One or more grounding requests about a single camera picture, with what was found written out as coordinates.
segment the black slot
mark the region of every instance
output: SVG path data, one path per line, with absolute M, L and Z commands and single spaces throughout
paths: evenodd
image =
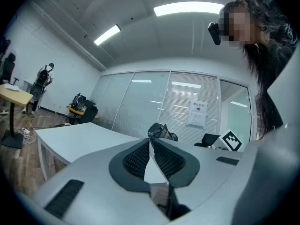
M 222 163 L 228 163 L 228 164 L 235 165 L 235 166 L 239 162 L 239 160 L 229 158 L 229 157 L 218 157 L 216 160 L 219 161 L 219 162 L 222 162 Z
M 48 203 L 45 210 L 61 219 L 70 207 L 72 201 L 76 198 L 83 184 L 84 182 L 78 180 L 70 180 L 67 182 L 52 201 Z

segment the yellow desk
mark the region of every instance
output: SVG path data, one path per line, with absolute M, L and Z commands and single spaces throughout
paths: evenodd
M 22 148 L 23 135 L 20 133 L 14 133 L 14 110 L 15 104 L 25 107 L 32 99 L 32 94 L 20 91 L 12 91 L 4 88 L 4 84 L 0 85 L 0 97 L 10 102 L 9 113 L 9 127 L 10 130 L 6 131 L 2 138 L 2 145 L 12 148 Z
M 80 116 L 83 116 L 83 115 L 84 115 L 84 112 L 80 112 L 80 111 L 78 111 L 78 110 L 75 110 L 74 108 L 71 107 L 71 105 L 68 105 L 67 108 L 68 108 L 68 110 L 69 110 L 71 113 L 74 114 L 74 119 L 73 119 L 73 121 L 70 121 L 70 123 L 71 123 L 72 125 L 73 125 L 74 122 L 75 122 L 75 115 L 76 115 L 76 114 L 77 114 L 77 115 L 80 115 Z

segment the window blind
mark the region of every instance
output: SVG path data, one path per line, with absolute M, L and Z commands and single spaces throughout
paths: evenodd
M 201 143 L 205 133 L 216 134 L 218 124 L 218 83 L 212 76 L 171 72 L 159 118 L 179 142 Z M 190 100 L 208 102 L 205 128 L 186 125 Z
M 158 120 L 169 73 L 135 73 L 124 96 L 113 131 L 146 138 Z
M 132 77 L 132 73 L 113 75 L 98 107 L 100 116 L 98 124 L 104 128 L 112 129 L 118 108 Z
M 99 102 L 101 100 L 101 97 L 108 85 L 109 80 L 111 79 L 111 75 L 107 76 L 101 76 L 92 92 L 92 95 L 90 96 L 90 101 L 96 103 L 95 106 L 99 106 Z

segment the white ceiling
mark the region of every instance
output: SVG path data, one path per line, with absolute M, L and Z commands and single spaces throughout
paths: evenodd
M 123 57 L 193 56 L 240 63 L 240 51 L 215 46 L 207 30 L 218 15 L 186 13 L 156 17 L 154 7 L 191 0 L 34 0 L 106 68 Z M 226 4 L 232 0 L 193 0 Z M 114 25 L 121 32 L 96 46 L 94 41 Z

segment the office chair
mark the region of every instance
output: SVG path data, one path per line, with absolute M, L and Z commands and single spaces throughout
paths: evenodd
M 92 102 L 92 101 L 86 100 L 86 101 L 84 102 L 84 105 L 85 105 L 86 108 L 88 109 L 88 108 L 91 108 L 93 105 L 95 105 L 95 103 Z
M 213 135 L 213 134 L 209 134 L 209 133 L 206 133 L 204 134 L 201 142 L 197 142 L 194 144 L 194 146 L 197 146 L 197 147 L 208 147 L 208 146 L 211 146 L 214 144 L 214 142 L 220 137 L 220 135 Z
M 3 72 L 0 77 L 0 84 L 4 84 L 5 80 L 10 82 L 11 75 L 13 73 L 14 67 L 15 67 L 15 55 L 13 53 L 10 53 L 7 58 L 5 58 L 3 63 Z
M 87 107 L 85 110 L 85 113 L 81 118 L 79 119 L 79 124 L 92 122 L 95 116 L 98 113 L 98 109 L 94 106 Z

